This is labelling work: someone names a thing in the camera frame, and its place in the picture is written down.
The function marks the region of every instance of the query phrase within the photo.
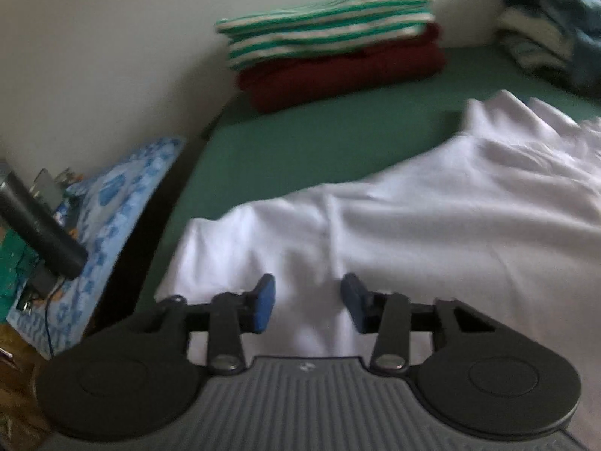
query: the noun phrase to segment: green and white striped towel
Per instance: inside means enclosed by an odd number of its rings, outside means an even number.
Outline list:
[[[228,65],[242,70],[275,58],[310,58],[354,51],[419,35],[434,21],[432,0],[331,0],[220,20],[230,38]]]

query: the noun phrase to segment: blue gripper pad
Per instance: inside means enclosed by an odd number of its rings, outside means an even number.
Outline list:
[[[355,329],[358,333],[365,334],[365,303],[367,301],[366,298],[370,296],[370,292],[355,274],[348,273],[340,283],[340,296],[346,309],[349,311]]]
[[[275,303],[275,279],[273,275],[263,275],[252,292],[256,297],[253,332],[261,334],[267,329],[267,323]]]

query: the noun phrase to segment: round black pad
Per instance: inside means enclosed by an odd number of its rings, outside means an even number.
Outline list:
[[[54,358],[37,398],[59,432],[88,441],[139,437],[184,413],[202,367],[169,348],[160,334],[100,334]]]
[[[569,423],[580,398],[564,358],[522,337],[470,334],[426,359],[417,374],[426,401],[462,431],[511,440]]]

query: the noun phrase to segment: folded blanket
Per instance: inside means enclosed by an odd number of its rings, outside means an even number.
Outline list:
[[[573,91],[566,61],[520,33],[499,31],[497,39],[525,73],[541,77],[559,88]]]
[[[601,82],[601,0],[503,1],[507,6],[542,12],[573,40],[570,81],[575,88],[586,89]]]
[[[242,70],[274,58],[348,53],[423,33],[431,0],[331,0],[216,24],[230,37],[228,65]]]
[[[499,16],[497,28],[519,33],[563,61],[572,60],[572,38],[542,11],[521,5],[511,6]]]
[[[435,24],[423,37],[390,42],[356,53],[321,59],[289,59],[257,65],[239,75],[260,112],[275,112],[360,89],[418,79],[440,71],[445,64],[434,40]]]

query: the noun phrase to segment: mattress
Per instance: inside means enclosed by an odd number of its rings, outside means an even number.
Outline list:
[[[500,89],[536,97],[578,121],[601,105],[524,75],[495,47],[447,51],[439,75],[284,110],[254,113],[243,99],[221,117],[167,223],[137,310],[153,301],[191,218],[216,219],[233,206],[320,183],[360,179],[451,137],[468,98]]]

